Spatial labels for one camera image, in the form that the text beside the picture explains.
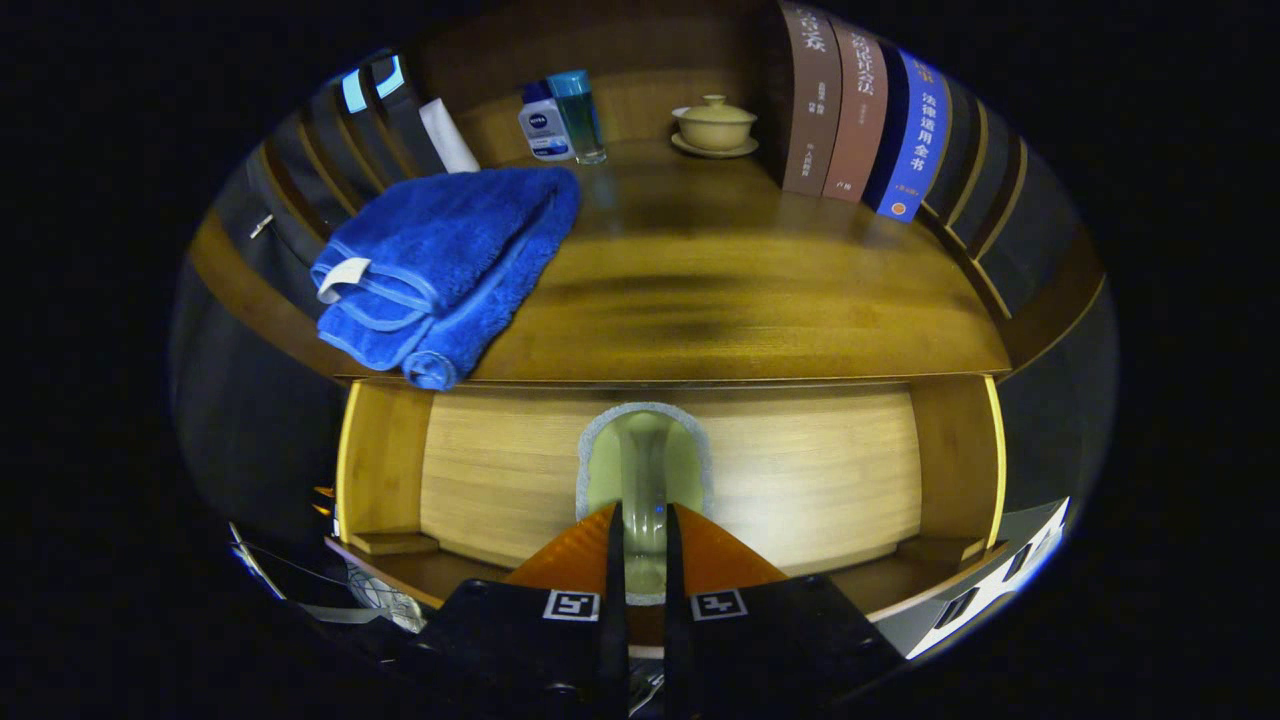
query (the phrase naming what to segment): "towel label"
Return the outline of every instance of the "towel label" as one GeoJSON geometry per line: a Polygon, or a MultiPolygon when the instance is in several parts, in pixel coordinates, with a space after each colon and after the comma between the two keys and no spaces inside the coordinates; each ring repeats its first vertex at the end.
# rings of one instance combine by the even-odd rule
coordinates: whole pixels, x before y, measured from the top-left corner
{"type": "Polygon", "coordinates": [[[342,263],[334,265],[333,269],[324,277],[324,282],[320,283],[320,290],[316,291],[316,300],[324,302],[325,305],[333,305],[334,302],[342,300],[342,296],[333,290],[333,286],[340,283],[358,283],[360,278],[365,275],[369,263],[369,258],[347,258],[342,263]]]}

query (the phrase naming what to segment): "brown book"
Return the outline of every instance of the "brown book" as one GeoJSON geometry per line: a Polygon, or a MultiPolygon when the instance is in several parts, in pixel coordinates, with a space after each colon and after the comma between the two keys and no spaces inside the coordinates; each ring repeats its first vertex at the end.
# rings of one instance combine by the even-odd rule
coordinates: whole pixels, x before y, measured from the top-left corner
{"type": "Polygon", "coordinates": [[[840,124],[823,197],[858,202],[876,163],[884,110],[888,108],[888,73],[879,42],[860,28],[831,17],[840,47],[844,87],[840,124]]]}
{"type": "Polygon", "coordinates": [[[826,14],[781,0],[795,78],[782,190],[822,196],[840,122],[840,50],[826,14]]]}

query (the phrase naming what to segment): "saucer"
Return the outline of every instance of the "saucer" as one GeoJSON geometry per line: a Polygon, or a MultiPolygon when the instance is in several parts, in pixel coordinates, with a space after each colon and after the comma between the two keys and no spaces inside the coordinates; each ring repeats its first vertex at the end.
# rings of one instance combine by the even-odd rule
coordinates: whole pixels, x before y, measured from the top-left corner
{"type": "Polygon", "coordinates": [[[754,137],[746,138],[746,142],[733,147],[731,150],[703,150],[701,147],[694,147],[685,141],[685,136],[678,132],[671,136],[671,143],[676,147],[684,150],[685,152],[692,152],[694,155],[701,155],[703,158],[740,158],[754,152],[756,147],[760,146],[759,141],[754,137]]]}

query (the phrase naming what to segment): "desk surface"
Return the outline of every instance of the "desk surface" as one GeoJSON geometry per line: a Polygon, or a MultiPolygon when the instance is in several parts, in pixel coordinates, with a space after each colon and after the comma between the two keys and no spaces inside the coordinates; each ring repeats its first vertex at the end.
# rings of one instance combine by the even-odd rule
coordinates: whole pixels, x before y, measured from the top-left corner
{"type": "Polygon", "coordinates": [[[602,165],[563,165],[581,213],[472,382],[1009,370],[978,295],[919,223],[782,192],[750,156],[608,150],[602,165]]]}
{"type": "Polygon", "coordinates": [[[439,393],[426,423],[419,529],[442,550],[518,566],[576,521],[582,430],[632,401],[668,402],[698,419],[710,443],[709,516],[787,574],[879,557],[920,532],[916,420],[897,383],[439,393]]]}

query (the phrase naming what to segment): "open drawer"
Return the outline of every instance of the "open drawer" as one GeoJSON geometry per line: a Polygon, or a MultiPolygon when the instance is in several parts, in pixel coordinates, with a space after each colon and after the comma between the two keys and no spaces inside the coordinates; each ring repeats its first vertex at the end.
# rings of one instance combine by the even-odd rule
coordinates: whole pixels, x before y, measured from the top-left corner
{"type": "Polygon", "coordinates": [[[956,575],[995,544],[1004,430],[987,375],[449,393],[357,380],[332,544],[433,606],[462,579],[502,578],[573,525],[579,437],[631,401],[667,402],[701,424],[713,520],[787,574],[832,573],[864,612],[956,575]]]}

